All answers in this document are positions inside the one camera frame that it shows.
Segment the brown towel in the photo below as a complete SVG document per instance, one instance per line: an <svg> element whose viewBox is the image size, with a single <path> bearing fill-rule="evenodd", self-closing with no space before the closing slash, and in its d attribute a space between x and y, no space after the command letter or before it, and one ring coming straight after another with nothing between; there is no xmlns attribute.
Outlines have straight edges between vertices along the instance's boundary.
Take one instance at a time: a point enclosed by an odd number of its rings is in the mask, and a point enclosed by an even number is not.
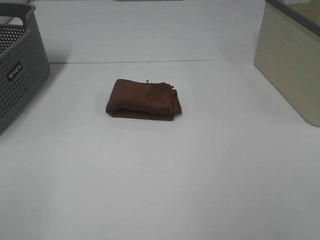
<svg viewBox="0 0 320 240"><path fill-rule="evenodd" d="M182 107L177 90L168 83L117 79L105 111L115 118L173 121Z"/></svg>

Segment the beige storage box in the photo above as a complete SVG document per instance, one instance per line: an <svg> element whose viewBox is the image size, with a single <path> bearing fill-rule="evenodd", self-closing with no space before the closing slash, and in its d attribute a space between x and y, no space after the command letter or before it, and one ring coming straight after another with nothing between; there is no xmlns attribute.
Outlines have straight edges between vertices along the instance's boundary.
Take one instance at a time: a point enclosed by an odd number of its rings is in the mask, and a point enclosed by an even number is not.
<svg viewBox="0 0 320 240"><path fill-rule="evenodd" d="M254 65L309 124L320 125L320 2L265 1Z"/></svg>

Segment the grey perforated plastic basket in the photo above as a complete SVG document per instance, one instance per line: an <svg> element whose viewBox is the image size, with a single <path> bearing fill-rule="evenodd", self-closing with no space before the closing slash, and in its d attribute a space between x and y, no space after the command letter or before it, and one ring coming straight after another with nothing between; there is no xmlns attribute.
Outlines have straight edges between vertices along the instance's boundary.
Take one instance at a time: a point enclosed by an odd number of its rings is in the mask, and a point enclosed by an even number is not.
<svg viewBox="0 0 320 240"><path fill-rule="evenodd" d="M2 2L2 17L18 24L0 26L0 130L3 132L29 104L50 74L35 17L35 6Z"/></svg>

